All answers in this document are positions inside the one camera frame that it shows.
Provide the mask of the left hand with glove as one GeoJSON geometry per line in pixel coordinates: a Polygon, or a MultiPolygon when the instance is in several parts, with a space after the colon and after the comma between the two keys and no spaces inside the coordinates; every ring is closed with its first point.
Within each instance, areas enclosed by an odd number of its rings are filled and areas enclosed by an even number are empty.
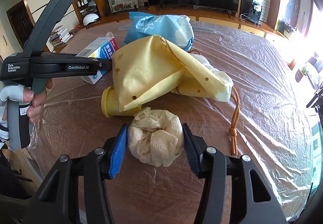
{"type": "Polygon", "coordinates": [[[6,86],[1,89],[1,101],[5,102],[6,99],[31,103],[26,114],[29,121],[35,124],[41,117],[47,99],[47,90],[43,89],[41,93],[35,94],[34,91],[22,85],[6,86]]]}

